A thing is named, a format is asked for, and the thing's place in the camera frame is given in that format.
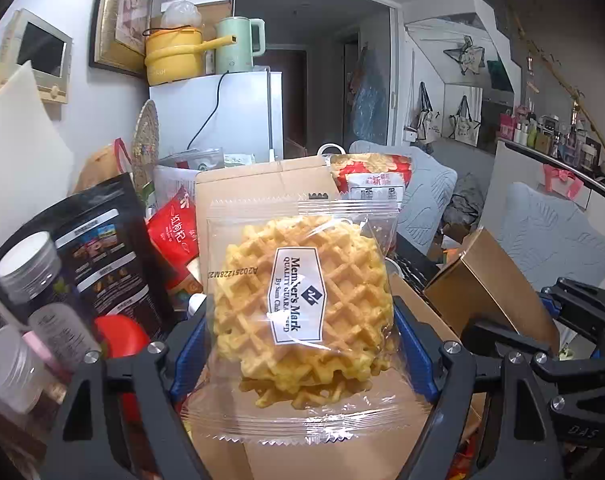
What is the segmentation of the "wall intercom panel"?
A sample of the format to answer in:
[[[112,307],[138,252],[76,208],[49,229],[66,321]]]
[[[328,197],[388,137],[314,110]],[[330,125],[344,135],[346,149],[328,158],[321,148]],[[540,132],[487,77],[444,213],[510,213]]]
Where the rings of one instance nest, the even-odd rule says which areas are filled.
[[[27,9],[14,12],[0,47],[0,90],[29,64],[45,103],[67,104],[72,38]]]

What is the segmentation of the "packaged yellow waffle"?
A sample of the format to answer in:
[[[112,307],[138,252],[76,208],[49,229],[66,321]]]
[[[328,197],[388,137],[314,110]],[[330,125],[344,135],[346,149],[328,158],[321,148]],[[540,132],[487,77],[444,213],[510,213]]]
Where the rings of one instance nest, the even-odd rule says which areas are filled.
[[[420,427],[386,256],[392,200],[217,200],[206,218],[208,358],[196,436],[275,445]]]

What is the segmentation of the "framed picture on wall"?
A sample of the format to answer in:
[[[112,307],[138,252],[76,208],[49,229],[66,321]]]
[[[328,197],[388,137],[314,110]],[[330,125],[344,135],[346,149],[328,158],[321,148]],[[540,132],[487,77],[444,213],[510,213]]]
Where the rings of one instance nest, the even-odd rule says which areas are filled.
[[[94,0],[89,65],[145,78],[145,36],[153,0]]]

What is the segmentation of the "white mini fridge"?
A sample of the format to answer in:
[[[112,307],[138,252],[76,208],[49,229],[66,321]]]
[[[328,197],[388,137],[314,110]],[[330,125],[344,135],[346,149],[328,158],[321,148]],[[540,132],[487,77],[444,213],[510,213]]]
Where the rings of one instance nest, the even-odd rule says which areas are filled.
[[[159,155],[221,148],[256,162],[284,157],[282,74],[258,72],[198,77],[150,88],[159,128]]]

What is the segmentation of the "red white snack bag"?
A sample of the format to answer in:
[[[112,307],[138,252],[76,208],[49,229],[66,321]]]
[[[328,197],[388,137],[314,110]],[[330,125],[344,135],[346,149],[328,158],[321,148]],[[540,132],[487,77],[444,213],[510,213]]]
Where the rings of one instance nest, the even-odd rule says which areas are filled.
[[[412,177],[411,158],[380,153],[334,154],[328,159],[332,177],[344,200],[403,202]]]

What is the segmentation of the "black snack pouch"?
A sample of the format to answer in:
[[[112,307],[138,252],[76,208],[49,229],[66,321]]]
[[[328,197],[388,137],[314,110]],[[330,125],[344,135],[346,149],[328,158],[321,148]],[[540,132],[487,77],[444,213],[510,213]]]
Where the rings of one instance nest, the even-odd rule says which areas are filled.
[[[170,332],[176,313],[129,174],[41,211],[0,246],[0,260],[18,242],[41,231],[51,235],[62,274],[90,314],[127,315],[152,339]],[[25,308],[14,306],[1,284],[0,300],[18,320],[26,318]]]

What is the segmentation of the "green electric kettle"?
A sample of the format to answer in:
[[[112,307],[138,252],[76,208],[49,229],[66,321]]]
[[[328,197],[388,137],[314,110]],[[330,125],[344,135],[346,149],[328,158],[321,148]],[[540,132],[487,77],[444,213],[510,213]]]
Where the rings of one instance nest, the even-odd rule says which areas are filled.
[[[266,29],[261,18],[230,16],[216,25],[218,37],[233,36],[234,44],[219,48],[214,55],[216,73],[243,73],[254,69],[255,58],[266,52]]]

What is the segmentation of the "white label bottle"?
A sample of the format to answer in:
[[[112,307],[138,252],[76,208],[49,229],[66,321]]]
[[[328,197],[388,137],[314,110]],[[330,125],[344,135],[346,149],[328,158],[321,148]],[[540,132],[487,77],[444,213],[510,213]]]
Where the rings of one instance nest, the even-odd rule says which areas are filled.
[[[63,274],[48,232],[27,236],[0,259],[0,286],[16,318],[36,334],[66,373],[74,374],[88,352],[102,349],[94,315]]]

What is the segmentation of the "red korean snack bag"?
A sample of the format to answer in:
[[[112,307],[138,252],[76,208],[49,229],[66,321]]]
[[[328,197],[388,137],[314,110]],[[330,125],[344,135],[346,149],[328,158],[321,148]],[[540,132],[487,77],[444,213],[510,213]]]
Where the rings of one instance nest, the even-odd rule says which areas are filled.
[[[168,266],[165,284],[175,288],[190,275],[188,265],[199,256],[195,205],[184,186],[146,226],[161,262]]]

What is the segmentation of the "open cardboard box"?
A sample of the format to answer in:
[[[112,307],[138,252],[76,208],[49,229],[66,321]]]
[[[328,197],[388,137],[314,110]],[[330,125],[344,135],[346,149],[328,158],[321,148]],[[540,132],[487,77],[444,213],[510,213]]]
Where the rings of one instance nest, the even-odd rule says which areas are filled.
[[[417,292],[387,267],[395,198],[344,200],[319,157],[195,186],[211,352],[182,416],[220,474],[562,477],[531,364],[559,335],[491,235]]]

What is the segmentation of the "white foam board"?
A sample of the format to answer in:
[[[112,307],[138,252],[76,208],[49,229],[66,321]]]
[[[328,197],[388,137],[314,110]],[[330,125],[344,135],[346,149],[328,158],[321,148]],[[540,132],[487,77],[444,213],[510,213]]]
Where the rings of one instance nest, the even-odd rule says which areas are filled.
[[[0,90],[0,246],[66,197],[74,165],[27,63]]]

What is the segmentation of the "red cylindrical canister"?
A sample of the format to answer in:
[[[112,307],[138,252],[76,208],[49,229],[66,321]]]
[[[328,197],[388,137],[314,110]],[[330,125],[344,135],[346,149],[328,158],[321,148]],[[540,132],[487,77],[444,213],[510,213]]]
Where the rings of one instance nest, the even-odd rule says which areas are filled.
[[[99,316],[95,319],[97,331],[103,336],[110,358],[134,356],[150,343],[145,330],[132,318],[123,314]],[[138,400],[133,393],[119,393],[118,401],[129,425],[141,426]]]

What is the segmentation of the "grey leaf chair cover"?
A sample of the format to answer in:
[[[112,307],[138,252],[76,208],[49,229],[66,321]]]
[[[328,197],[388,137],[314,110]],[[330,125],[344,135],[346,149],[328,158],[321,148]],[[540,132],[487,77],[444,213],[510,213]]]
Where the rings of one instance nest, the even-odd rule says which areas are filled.
[[[498,243],[537,292],[559,278],[605,287],[605,235],[569,200],[512,183]]]

